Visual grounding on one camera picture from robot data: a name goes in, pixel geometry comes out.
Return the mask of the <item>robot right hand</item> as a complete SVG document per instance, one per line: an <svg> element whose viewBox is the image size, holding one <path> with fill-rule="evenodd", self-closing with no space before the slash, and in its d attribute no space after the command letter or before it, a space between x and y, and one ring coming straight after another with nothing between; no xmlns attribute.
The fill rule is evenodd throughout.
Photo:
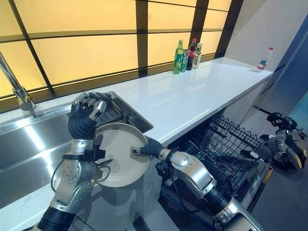
<svg viewBox="0 0 308 231"><path fill-rule="evenodd" d="M164 149L164 146L155 139L150 137L146 137L147 144L143 147L131 147L130 153L134 155L146 155L146 156L154 156L159 158L161 151Z"/></svg>

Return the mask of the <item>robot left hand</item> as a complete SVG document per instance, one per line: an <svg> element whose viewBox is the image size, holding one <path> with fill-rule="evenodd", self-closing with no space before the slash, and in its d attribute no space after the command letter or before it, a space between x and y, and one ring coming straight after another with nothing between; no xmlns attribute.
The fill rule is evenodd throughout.
<svg viewBox="0 0 308 231"><path fill-rule="evenodd" d="M71 105L68 130L73 139L92 140L99 117L107 104L114 99L113 93L86 91L77 96Z"/></svg>

